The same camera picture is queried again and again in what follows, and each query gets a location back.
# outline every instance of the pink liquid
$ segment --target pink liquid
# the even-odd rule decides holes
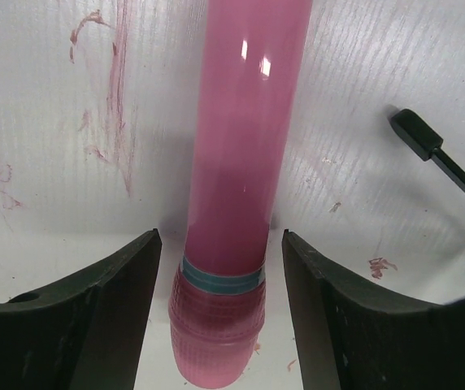
[[[210,0],[186,255],[217,275],[264,260],[311,0]]]
[[[187,262],[169,308],[176,364],[202,388],[240,377],[263,326],[262,276],[215,286],[263,266],[310,13],[311,0],[209,0]]]

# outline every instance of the pink cap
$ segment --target pink cap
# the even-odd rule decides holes
[[[235,382],[254,352],[265,319],[265,282],[236,296],[213,295],[176,273],[169,305],[180,373],[200,388]]]

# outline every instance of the black object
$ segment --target black object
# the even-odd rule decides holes
[[[424,161],[432,159],[464,192],[465,172],[442,149],[444,140],[412,110],[389,120],[393,130]]]
[[[162,242],[110,257],[0,304],[0,389],[132,390]]]
[[[288,231],[283,259],[305,390],[465,390],[465,300],[392,292]]]

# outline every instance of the black rod tip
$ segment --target black rod tip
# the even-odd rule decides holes
[[[444,140],[412,110],[402,110],[389,120],[392,129],[424,161],[434,150],[442,147]]]

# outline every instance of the pink tube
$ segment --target pink tube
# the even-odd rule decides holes
[[[222,388],[264,320],[263,263],[311,0],[210,0],[185,256],[170,303],[182,375]]]

